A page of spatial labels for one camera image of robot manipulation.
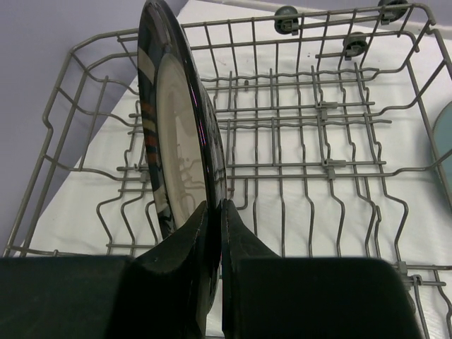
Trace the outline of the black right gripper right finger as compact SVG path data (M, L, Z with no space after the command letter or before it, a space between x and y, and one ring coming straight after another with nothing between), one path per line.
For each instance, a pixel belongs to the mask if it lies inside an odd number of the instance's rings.
M282 258L226 200L222 216L226 338L419 338L402 281L373 258Z

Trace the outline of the teal blue plate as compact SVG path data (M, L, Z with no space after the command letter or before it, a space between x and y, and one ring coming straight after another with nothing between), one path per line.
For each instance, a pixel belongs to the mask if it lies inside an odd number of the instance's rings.
M434 140L436 142L439 157L445 155L452 146L451 142L451 102L448 103L439 113L434 123ZM446 184L451 188L451 155L443 162L442 167L445 172Z

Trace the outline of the black rimmed striped plate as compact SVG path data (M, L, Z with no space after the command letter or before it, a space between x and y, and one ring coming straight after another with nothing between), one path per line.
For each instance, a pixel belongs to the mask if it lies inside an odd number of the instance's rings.
M160 231L182 228L200 203L216 219L226 194L215 110L186 35L166 1L146 1L138 27L138 92Z

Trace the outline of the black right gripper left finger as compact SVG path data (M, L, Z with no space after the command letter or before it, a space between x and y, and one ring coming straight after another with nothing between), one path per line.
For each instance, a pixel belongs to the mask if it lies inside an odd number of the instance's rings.
M208 211L139 257L1 260L2 338L203 338Z

